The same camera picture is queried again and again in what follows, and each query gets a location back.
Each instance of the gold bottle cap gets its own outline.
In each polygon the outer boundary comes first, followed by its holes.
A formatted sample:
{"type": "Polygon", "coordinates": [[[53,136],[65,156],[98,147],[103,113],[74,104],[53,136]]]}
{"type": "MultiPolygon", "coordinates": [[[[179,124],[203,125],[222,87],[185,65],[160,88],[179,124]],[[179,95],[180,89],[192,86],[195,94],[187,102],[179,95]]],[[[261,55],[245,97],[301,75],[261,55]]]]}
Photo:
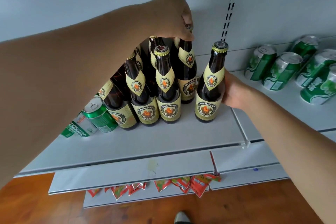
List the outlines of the gold bottle cap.
{"type": "Polygon", "coordinates": [[[154,54],[157,56],[166,56],[169,54],[169,48],[166,45],[158,45],[155,47],[154,54]]]}
{"type": "Polygon", "coordinates": [[[127,59],[132,59],[132,58],[134,58],[135,57],[135,55],[136,55],[136,52],[135,51],[133,51],[132,52],[132,54],[127,58],[127,59]]]}
{"type": "Polygon", "coordinates": [[[212,45],[212,50],[214,52],[227,52],[229,49],[229,45],[224,42],[224,41],[217,41],[217,42],[214,42],[213,45],[212,45]]]}
{"type": "Polygon", "coordinates": [[[184,25],[187,30],[189,30],[191,33],[193,32],[194,27],[191,24],[185,24],[184,25]]]}

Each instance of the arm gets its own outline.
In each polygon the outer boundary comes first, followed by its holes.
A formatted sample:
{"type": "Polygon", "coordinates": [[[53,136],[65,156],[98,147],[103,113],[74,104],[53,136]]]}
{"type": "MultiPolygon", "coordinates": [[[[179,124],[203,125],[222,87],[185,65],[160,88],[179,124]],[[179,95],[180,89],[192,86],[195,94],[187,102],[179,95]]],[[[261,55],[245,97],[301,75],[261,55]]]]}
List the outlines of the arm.
{"type": "Polygon", "coordinates": [[[0,188],[47,147],[150,35],[192,40],[185,0],[153,0],[0,43],[0,188]]]}
{"type": "Polygon", "coordinates": [[[223,102],[246,112],[309,205],[325,223],[334,223],[336,143],[234,75],[225,78],[223,102]]]}

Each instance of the brown floor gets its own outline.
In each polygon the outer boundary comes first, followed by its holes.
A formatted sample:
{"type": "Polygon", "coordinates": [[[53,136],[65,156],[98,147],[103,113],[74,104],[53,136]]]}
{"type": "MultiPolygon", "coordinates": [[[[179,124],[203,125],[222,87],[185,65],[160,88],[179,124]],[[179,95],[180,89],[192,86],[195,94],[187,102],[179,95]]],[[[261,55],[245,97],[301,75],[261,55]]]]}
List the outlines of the brown floor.
{"type": "Polygon", "coordinates": [[[13,179],[0,191],[0,223],[172,224],[184,210],[198,223],[322,223],[290,180],[196,195],[82,209],[84,192],[48,196],[53,174],[13,179]]]}

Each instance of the forearm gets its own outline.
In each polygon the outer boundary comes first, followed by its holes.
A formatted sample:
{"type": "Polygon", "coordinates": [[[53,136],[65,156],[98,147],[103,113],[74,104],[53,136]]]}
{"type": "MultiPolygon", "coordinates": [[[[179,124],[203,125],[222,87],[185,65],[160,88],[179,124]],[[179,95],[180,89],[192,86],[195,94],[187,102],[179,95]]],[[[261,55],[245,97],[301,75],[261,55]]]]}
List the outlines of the forearm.
{"type": "Polygon", "coordinates": [[[336,205],[336,144],[261,92],[249,89],[243,110],[325,223],[336,205]]]}
{"type": "Polygon", "coordinates": [[[0,44],[0,187],[79,113],[156,26],[144,5],[0,44]]]}

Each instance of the green and silver can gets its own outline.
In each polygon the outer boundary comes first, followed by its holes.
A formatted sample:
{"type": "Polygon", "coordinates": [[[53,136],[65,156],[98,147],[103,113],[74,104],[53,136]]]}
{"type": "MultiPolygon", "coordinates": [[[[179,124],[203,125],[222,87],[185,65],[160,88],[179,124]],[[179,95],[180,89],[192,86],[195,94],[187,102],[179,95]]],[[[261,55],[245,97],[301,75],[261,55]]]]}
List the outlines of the green and silver can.
{"type": "Polygon", "coordinates": [[[277,58],[277,49],[265,44],[254,50],[245,70],[245,77],[251,81],[261,80],[277,58]]]}
{"type": "Polygon", "coordinates": [[[111,132],[118,126],[99,96],[91,99],[84,107],[83,114],[104,133],[111,132]]]}
{"type": "Polygon", "coordinates": [[[336,95],[336,64],[324,67],[317,77],[301,90],[302,99],[313,105],[321,105],[336,95]]]}
{"type": "Polygon", "coordinates": [[[94,134],[98,128],[82,112],[69,124],[69,127],[81,137],[94,134]]]}
{"type": "Polygon", "coordinates": [[[291,48],[291,52],[297,53],[303,58],[303,66],[319,48],[320,40],[314,35],[304,35],[297,39],[291,48]]]}
{"type": "Polygon", "coordinates": [[[268,90],[281,90],[300,69],[302,60],[302,57],[294,52],[284,52],[263,78],[263,86],[268,90]]]}
{"type": "Polygon", "coordinates": [[[301,87],[307,86],[317,77],[317,74],[321,69],[335,63],[336,50],[325,49],[316,53],[300,71],[296,78],[296,84],[301,87]]]}
{"type": "Polygon", "coordinates": [[[63,130],[61,133],[62,136],[69,138],[71,137],[75,132],[67,125],[67,127],[63,130]]]}

